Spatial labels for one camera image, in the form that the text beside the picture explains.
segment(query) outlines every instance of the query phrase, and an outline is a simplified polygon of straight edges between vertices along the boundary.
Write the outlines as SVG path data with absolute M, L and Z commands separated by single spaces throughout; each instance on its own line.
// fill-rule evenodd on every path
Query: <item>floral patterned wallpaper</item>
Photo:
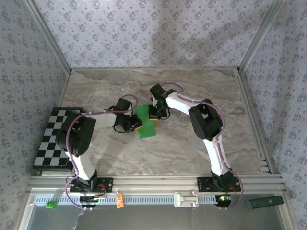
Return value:
M 71 68 L 238 66 L 271 0 L 35 0 Z
M 66 74 L 21 0 L 0 1 L 0 31 L 0 229 L 10 230 Z
M 269 151 L 307 229 L 307 2 L 282 7 L 246 70 Z

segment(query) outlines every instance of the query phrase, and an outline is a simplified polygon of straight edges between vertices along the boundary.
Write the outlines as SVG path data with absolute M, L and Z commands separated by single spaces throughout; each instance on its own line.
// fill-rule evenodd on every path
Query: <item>marble tabletop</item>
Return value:
M 194 99 L 209 98 L 226 118 L 223 146 L 232 169 L 239 174 L 259 174 L 259 155 L 248 118 L 231 70 L 83 69 L 73 70 L 62 106 L 101 111 L 119 97 L 133 94 L 139 104 L 150 104 L 149 89 L 156 83 L 175 82 Z M 99 175 L 210 174 L 204 143 L 195 135 L 189 116 L 171 110 L 166 121 L 155 125 L 155 137 L 139 139 L 137 132 L 116 133 L 96 129 L 86 154 Z

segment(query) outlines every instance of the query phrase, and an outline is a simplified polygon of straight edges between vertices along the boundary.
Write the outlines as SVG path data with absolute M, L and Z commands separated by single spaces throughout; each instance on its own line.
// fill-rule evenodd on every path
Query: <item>checkerboard calibration pattern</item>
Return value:
M 62 124 L 67 117 L 67 111 L 74 110 L 79 113 L 84 112 L 83 108 L 58 108 L 52 109 L 42 143 L 40 144 L 37 157 L 34 162 L 34 168 L 42 171 L 72 170 L 72 164 L 68 156 L 56 144 L 56 135 L 61 129 Z

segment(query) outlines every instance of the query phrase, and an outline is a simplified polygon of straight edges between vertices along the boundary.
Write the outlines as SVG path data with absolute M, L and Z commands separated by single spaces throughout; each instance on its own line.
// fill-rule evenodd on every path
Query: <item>purple cable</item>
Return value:
M 240 182 L 241 196 L 240 196 L 240 198 L 238 199 L 238 201 L 237 201 L 234 205 L 231 206 L 231 207 L 236 207 L 236 206 L 239 204 L 239 202 L 241 201 L 242 197 L 243 197 L 243 193 L 244 193 L 243 189 L 244 189 L 244 187 L 243 187 L 243 183 L 242 183 L 242 181 L 241 181 L 241 178 L 240 178 L 234 171 L 232 171 L 232 170 L 228 167 L 227 164 L 225 164 L 225 159 L 224 159 L 224 157 L 223 157 L 223 155 L 222 155 L 221 146 L 220 146 L 220 143 L 218 142 L 219 137 L 220 137 L 221 134 L 225 131 L 225 128 L 226 128 L 226 120 L 225 120 L 224 114 L 223 114 L 215 105 L 213 105 L 213 104 L 210 104 L 210 103 L 207 103 L 207 102 L 189 100 L 189 99 L 186 99 L 186 98 L 182 97 L 182 96 L 180 95 L 180 93 L 181 93 L 181 92 L 184 92 L 184 89 L 183 89 L 180 85 L 178 85 L 178 84 L 176 84 L 176 83 L 167 82 L 167 83 L 162 84 L 161 86 L 163 86 L 163 85 L 175 85 L 175 86 L 179 87 L 181 90 L 178 91 L 178 98 L 180 98 L 180 99 L 183 100 L 183 101 L 189 102 L 189 103 L 202 103 L 202 104 L 208 105 L 208 106 L 212 107 L 213 109 L 215 109 L 215 110 L 217 111 L 217 113 L 221 116 L 222 122 L 223 122 L 223 126 L 222 126 L 221 132 L 219 132 L 219 134 L 216 135 L 217 148 L 218 148 L 219 155 L 220 155 L 220 158 L 221 158 L 221 160 L 222 160 L 222 163 L 224 164 L 224 166 L 226 167 L 226 169 L 227 169 L 229 172 L 231 172 L 231 173 L 239 180 L 239 182 Z
M 83 116 L 100 115 L 100 114 L 108 114 L 108 113 L 126 113 L 126 112 L 133 111 L 133 110 L 136 108 L 136 106 L 138 105 L 138 99 L 137 99 L 134 95 L 132 95 L 132 94 L 126 94 L 126 95 L 122 96 L 121 98 L 124 98 L 124 97 L 127 97 L 127 96 L 133 97 L 133 98 L 135 99 L 135 101 L 136 101 L 135 106 L 132 107 L 131 109 L 128 109 L 128 110 L 125 110 L 125 111 L 106 110 L 106 111 L 100 111 L 100 112 L 93 112 L 93 113 L 89 112 L 89 113 L 85 113 L 85 114 L 80 114 L 79 116 L 77 116 L 77 117 L 72 121 L 72 123 L 71 123 L 70 126 L 68 127 L 67 134 L 66 134 L 66 141 L 65 141 L 65 144 L 66 144 L 67 152 L 68 152 L 69 155 L 70 155 L 70 160 L 71 160 L 71 162 L 72 162 L 72 165 L 73 165 L 73 167 L 74 167 L 74 169 L 75 169 L 75 171 L 76 171 L 76 175 L 75 175 L 73 178 L 71 178 L 71 179 L 66 183 L 66 185 L 65 185 L 65 194 L 66 194 L 67 198 L 72 202 L 72 204 L 73 204 L 74 206 L 76 206 L 77 208 L 84 209 L 83 207 L 77 205 L 77 204 L 70 198 L 70 196 L 68 195 L 68 192 L 67 192 L 67 187 L 68 187 L 68 185 L 69 185 L 74 179 L 77 179 L 78 176 L 79 176 L 78 167 L 77 167 L 75 161 L 73 160 L 72 152 L 71 152 L 71 149 L 69 148 L 69 135 L 70 135 L 70 133 L 71 133 L 71 129 L 72 129 L 73 125 L 76 123 L 76 121 L 79 120 L 79 119 L 80 119 L 81 117 L 83 117 Z

